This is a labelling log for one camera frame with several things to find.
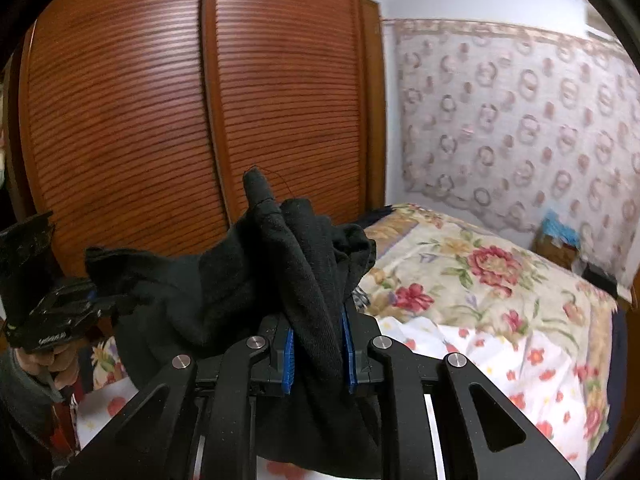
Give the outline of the grey left sleeve forearm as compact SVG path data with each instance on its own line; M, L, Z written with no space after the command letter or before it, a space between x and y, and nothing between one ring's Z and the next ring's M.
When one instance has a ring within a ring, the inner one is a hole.
M61 393L21 369L13 350L1 356L1 478L50 479L55 467L53 407Z

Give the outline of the person's left hand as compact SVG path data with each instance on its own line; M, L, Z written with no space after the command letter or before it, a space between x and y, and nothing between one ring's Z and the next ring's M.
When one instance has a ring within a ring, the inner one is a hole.
M48 374L56 390L72 386L79 375L79 341L60 344L43 352L28 353L23 348L15 348L14 356L24 372L32 376Z

